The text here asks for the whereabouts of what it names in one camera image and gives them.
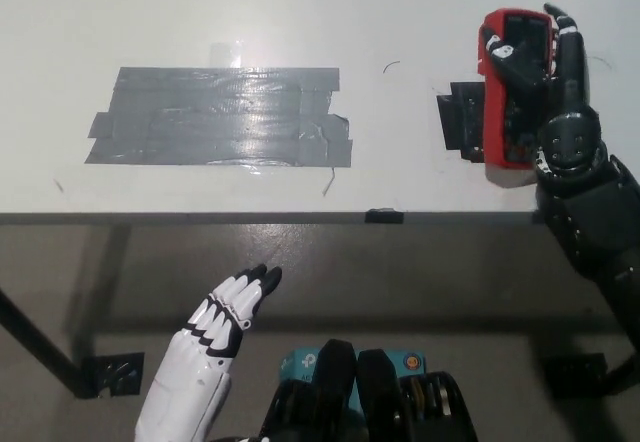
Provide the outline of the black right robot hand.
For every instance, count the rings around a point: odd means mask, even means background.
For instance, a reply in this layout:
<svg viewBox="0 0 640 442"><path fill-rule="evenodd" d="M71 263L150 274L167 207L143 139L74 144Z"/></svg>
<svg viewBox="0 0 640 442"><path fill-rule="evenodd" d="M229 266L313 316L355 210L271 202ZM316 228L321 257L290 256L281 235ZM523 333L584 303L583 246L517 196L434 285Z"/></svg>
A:
<svg viewBox="0 0 640 442"><path fill-rule="evenodd" d="M639 184L602 138L574 18L551 3L487 14L478 71L486 162L534 172L542 218L578 273L608 284L638 275Z"/></svg>

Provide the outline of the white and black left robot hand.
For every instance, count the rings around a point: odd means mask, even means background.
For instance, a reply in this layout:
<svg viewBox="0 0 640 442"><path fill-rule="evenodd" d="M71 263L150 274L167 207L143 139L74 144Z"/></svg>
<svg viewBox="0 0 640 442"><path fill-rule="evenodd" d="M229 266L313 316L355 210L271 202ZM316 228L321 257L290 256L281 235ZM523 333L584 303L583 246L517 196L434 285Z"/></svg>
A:
<svg viewBox="0 0 640 442"><path fill-rule="evenodd" d="M172 337L155 379L176 382L189 365L199 362L227 372L260 305L281 279L281 268L260 264L226 278L212 289Z"/></svg>

